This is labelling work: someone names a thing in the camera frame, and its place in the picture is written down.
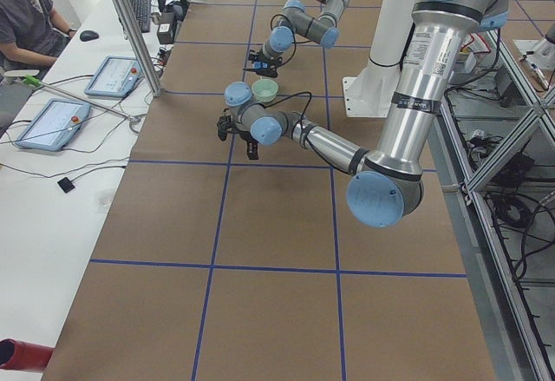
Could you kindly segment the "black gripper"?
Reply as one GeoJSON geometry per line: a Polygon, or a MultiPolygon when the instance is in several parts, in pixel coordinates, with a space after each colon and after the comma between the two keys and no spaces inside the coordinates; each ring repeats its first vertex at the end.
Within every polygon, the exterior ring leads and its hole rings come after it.
{"type": "Polygon", "coordinates": [[[232,120],[232,116],[227,113],[225,109],[217,121],[218,138],[225,141],[228,135],[239,135],[241,139],[246,142],[246,155],[250,161],[257,161],[258,155],[258,142],[252,137],[251,133],[241,130],[237,127],[236,123],[232,120]]]}
{"type": "Polygon", "coordinates": [[[262,77],[269,77],[269,78],[277,78],[278,77],[278,68],[282,66],[283,58],[278,56],[276,58],[267,57],[264,55],[263,51],[254,51],[250,50],[247,60],[251,62],[250,68],[243,68],[245,72],[252,72],[257,74],[258,76],[262,77]],[[253,68],[253,63],[255,62],[267,62],[269,68],[266,70],[255,70],[253,68]]]}

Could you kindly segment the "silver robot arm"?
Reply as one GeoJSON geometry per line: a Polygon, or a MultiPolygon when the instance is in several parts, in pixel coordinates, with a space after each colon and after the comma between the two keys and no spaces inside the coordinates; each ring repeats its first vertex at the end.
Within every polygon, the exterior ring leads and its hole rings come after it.
{"type": "Polygon", "coordinates": [[[311,122],[304,113],[276,111],[244,82],[225,89],[219,138],[239,135],[251,159],[257,158],[259,145],[282,137],[296,141],[350,176],[347,204],[360,222],[392,226],[422,200],[421,152],[464,40],[502,27],[507,14],[508,0],[383,1],[368,65],[344,91],[364,115],[385,119],[373,150],[311,122]]]}
{"type": "Polygon", "coordinates": [[[323,9],[319,16],[306,12],[298,0],[288,0],[279,13],[271,19],[271,34],[258,51],[248,55],[251,67],[246,72],[276,78],[278,68],[285,64],[282,54],[297,47],[297,37],[316,43],[325,49],[332,48],[339,37],[338,23],[350,0],[316,0],[323,9]]]}

